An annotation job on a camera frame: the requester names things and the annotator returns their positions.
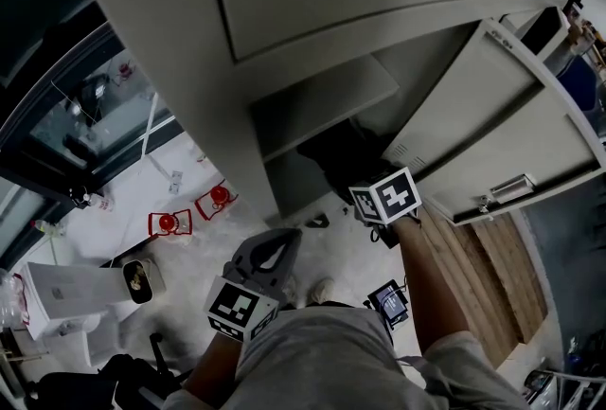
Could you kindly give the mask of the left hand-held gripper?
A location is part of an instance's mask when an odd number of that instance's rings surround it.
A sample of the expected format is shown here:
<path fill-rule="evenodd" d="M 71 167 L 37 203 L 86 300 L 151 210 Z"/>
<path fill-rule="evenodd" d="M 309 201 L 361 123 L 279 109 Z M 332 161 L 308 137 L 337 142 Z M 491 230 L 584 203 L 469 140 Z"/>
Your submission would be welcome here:
<path fill-rule="evenodd" d="M 327 228 L 330 220 L 318 213 L 304 225 Z M 272 229 L 245 240 L 212 283 L 204 306 L 210 327 L 242 343 L 259 336 L 287 303 L 283 289 L 301 240 L 296 228 Z"/>

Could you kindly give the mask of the black bag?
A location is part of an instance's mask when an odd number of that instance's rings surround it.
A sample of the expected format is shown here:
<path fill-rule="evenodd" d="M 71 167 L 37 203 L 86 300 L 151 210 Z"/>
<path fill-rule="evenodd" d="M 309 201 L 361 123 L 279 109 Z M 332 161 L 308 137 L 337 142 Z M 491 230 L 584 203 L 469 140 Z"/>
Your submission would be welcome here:
<path fill-rule="evenodd" d="M 350 187 L 370 186 L 397 170 L 382 158 L 385 147 L 385 136 L 347 119 L 299 144 L 296 151 L 318 165 L 342 201 L 354 205 Z"/>

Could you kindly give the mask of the person's right forearm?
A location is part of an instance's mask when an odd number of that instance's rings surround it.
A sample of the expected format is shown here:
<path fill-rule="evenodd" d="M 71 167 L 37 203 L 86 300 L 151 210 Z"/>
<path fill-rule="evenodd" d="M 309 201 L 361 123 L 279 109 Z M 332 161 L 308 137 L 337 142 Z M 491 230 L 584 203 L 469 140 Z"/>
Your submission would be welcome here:
<path fill-rule="evenodd" d="M 419 349 L 425 354 L 440 339 L 470 328 L 420 224 L 403 217 L 393 227 L 401 247 Z"/>

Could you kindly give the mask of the open grey locker door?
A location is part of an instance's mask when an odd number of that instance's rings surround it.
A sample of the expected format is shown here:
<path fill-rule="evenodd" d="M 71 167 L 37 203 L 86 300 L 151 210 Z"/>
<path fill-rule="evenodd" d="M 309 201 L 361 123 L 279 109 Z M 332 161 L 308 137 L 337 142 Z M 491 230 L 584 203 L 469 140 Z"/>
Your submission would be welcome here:
<path fill-rule="evenodd" d="M 547 199 L 606 172 L 606 150 L 544 62 L 484 20 L 383 156 L 454 225 Z"/>

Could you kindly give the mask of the person's white right shoe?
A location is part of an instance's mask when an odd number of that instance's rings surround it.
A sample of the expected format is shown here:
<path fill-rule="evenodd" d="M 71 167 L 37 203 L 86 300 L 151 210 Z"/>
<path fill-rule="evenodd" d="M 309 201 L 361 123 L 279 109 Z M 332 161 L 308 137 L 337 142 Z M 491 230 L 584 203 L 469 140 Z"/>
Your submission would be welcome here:
<path fill-rule="evenodd" d="M 331 277 L 325 277 L 317 281 L 307 292 L 308 305 L 321 305 L 331 302 L 334 289 L 334 280 Z"/>

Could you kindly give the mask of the person's white shoe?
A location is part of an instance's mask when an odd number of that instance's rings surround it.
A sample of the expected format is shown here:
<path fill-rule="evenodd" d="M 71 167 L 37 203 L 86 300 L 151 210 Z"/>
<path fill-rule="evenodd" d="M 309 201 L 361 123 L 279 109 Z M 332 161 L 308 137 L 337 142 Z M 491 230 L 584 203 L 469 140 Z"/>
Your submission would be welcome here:
<path fill-rule="evenodd" d="M 317 281 L 307 292 L 308 305 L 321 305 L 331 302 L 334 289 L 334 280 L 331 277 L 325 277 Z"/>
<path fill-rule="evenodd" d="M 289 276 L 286 281 L 282 292 L 286 298 L 286 304 L 284 306 L 284 310 L 286 309 L 296 309 L 298 307 L 299 302 L 299 294 L 298 294 L 298 282 L 295 276 Z"/>

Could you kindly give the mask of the person's white left shoe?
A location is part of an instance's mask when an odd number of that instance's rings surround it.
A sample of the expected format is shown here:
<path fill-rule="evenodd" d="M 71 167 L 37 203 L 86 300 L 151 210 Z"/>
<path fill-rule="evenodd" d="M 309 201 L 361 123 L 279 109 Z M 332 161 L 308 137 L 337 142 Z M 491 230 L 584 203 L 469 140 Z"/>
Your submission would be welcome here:
<path fill-rule="evenodd" d="M 298 307 L 299 302 L 299 294 L 298 294 L 298 282 L 295 276 L 289 276 L 286 281 L 282 292 L 286 298 L 286 304 L 284 306 L 284 310 L 286 309 L 296 309 Z"/>

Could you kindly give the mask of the small black screen device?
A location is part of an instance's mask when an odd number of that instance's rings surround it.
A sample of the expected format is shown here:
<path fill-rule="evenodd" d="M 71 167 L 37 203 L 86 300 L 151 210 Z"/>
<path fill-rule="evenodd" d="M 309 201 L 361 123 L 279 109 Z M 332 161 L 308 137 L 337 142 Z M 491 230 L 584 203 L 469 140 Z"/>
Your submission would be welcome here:
<path fill-rule="evenodd" d="M 377 312 L 391 331 L 408 319 L 408 299 L 404 286 L 394 279 L 369 294 L 364 305 Z"/>

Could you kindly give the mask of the wooden step platform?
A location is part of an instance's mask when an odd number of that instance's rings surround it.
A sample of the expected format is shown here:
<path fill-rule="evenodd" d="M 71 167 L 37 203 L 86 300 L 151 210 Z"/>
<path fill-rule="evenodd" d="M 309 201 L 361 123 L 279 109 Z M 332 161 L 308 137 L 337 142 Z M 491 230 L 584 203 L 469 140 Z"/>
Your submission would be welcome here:
<path fill-rule="evenodd" d="M 509 214 L 454 226 L 419 209 L 421 228 L 472 334 L 493 366 L 527 344 L 548 314 L 526 244 Z"/>

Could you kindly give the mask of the person's light grey shirt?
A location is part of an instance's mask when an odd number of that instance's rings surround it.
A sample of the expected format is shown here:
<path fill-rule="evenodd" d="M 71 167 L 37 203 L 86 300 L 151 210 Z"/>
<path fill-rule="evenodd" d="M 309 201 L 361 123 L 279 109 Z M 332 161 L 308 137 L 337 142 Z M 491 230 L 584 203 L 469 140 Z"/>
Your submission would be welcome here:
<path fill-rule="evenodd" d="M 245 345 L 236 388 L 220 408 L 185 389 L 163 410 L 530 410 L 468 331 L 447 335 L 403 373 L 376 312 L 311 307 L 282 312 Z"/>

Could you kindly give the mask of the small white bottle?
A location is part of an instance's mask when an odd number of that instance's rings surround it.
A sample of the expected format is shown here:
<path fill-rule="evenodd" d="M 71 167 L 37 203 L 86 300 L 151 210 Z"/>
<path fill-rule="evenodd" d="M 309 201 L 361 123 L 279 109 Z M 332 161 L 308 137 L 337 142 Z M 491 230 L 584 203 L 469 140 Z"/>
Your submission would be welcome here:
<path fill-rule="evenodd" d="M 104 212 L 112 212 L 114 210 L 114 202 L 110 198 L 95 192 L 71 189 L 69 197 L 74 205 L 80 209 L 93 207 Z"/>

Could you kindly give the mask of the black framed window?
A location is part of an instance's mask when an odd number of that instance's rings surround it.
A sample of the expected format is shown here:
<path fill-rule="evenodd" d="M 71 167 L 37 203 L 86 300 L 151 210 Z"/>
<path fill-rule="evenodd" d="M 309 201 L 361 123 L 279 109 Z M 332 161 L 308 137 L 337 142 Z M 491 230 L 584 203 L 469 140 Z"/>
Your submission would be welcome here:
<path fill-rule="evenodd" d="M 0 208 L 3 269 L 41 238 L 32 222 L 82 209 L 85 193 L 183 132 L 107 22 L 17 82 L 0 100 L 0 178 L 17 189 Z"/>

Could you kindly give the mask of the black office chair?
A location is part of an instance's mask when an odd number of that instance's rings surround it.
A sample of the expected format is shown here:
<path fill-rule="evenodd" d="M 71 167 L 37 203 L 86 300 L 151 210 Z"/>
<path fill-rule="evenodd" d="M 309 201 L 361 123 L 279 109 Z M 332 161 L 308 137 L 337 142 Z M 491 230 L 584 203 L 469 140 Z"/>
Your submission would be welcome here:
<path fill-rule="evenodd" d="M 27 386 L 27 410 L 161 410 L 190 373 L 176 375 L 163 357 L 163 336 L 150 335 L 155 364 L 117 354 L 96 374 L 53 372 Z"/>

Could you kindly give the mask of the clear plastic bag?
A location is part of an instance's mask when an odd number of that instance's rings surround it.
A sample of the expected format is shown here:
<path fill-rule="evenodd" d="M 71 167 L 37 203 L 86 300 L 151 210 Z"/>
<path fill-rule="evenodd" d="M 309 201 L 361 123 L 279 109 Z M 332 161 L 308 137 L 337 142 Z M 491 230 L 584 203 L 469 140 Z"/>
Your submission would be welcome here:
<path fill-rule="evenodd" d="M 0 269 L 0 329 L 29 325 L 25 284 L 18 274 Z"/>

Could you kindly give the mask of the metal frame trolley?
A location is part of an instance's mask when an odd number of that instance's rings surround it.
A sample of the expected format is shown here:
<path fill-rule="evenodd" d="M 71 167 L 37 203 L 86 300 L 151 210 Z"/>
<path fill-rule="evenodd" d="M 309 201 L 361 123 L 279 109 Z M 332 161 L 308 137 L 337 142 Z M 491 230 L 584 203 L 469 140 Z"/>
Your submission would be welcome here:
<path fill-rule="evenodd" d="M 606 410 L 606 378 L 547 369 L 531 371 L 524 382 L 531 410 Z"/>

